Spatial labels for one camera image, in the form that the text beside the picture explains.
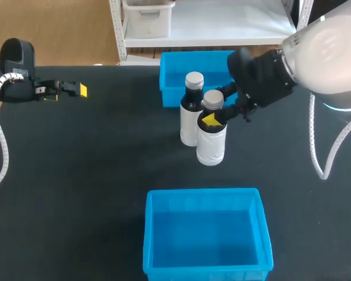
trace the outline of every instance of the black table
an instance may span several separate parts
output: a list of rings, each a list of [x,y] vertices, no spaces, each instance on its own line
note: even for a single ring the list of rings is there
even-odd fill
[[[328,181],[309,156],[307,91],[229,123],[222,164],[198,163],[162,108],[157,67],[44,67],[89,98],[4,104],[10,168],[0,184],[0,281],[146,280],[142,241],[153,189],[256,187],[274,253],[268,280],[351,280],[351,136]],[[316,106],[324,163],[344,126]],[[0,148],[0,169],[2,164]]]

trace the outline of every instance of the bottle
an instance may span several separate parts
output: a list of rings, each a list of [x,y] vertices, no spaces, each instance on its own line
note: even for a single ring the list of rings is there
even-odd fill
[[[203,99],[204,110],[197,119],[197,159],[206,166],[215,166],[222,162],[226,140],[227,122],[220,123],[215,112],[222,108],[222,92],[210,90]]]
[[[186,94],[180,102],[180,139],[187,146],[197,145],[197,118],[203,111],[204,76],[190,72],[186,76]]]

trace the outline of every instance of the blue plastic bin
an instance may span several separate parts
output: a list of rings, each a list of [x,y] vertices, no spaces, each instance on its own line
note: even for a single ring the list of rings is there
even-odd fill
[[[233,51],[195,51],[162,53],[159,88],[163,107],[180,107],[185,94],[186,75],[198,71],[204,75],[204,92],[227,85],[232,81],[227,68],[227,56]],[[234,104],[237,94],[225,105]]]
[[[272,268],[257,189],[148,193],[143,270],[149,281],[258,281]]]

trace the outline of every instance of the metal shelf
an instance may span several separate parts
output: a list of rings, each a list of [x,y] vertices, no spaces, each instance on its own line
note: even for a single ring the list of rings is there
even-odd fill
[[[121,22],[120,0],[110,0],[120,61],[126,47],[200,47],[280,44],[295,32],[282,0],[177,0],[168,38],[136,39]],[[304,0],[299,23],[308,23],[313,0]]]

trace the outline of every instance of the white storage box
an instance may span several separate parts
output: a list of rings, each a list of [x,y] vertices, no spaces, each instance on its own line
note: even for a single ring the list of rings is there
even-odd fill
[[[171,9],[169,0],[123,0],[128,28],[135,38],[169,37],[171,32]]]

